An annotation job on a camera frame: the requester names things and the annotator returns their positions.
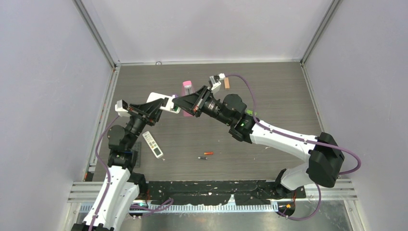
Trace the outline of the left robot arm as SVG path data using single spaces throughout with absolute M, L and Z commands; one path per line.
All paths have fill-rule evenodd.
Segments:
M 159 121 L 167 102 L 168 98 L 143 104 L 117 101 L 115 111 L 129 121 L 125 127 L 111 123 L 102 133 L 110 150 L 107 163 L 103 163 L 106 175 L 90 211 L 81 223 L 73 224 L 73 231 L 118 231 L 133 201 L 147 195 L 145 176 L 133 171 L 139 155 L 134 145 L 146 126 Z

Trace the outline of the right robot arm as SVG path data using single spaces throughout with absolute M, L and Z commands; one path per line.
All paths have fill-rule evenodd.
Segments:
M 228 94 L 224 100 L 217 100 L 207 86 L 172 102 L 190 115 L 206 114 L 229 126 L 229 134 L 238 141 L 269 146 L 301 159 L 303 164 L 283 169 L 277 176 L 274 189 L 278 196 L 288 197 L 295 189 L 312 183 L 326 188 L 336 184 L 344 155 L 335 149 L 330 134 L 305 135 L 275 127 L 248 114 L 239 95 Z

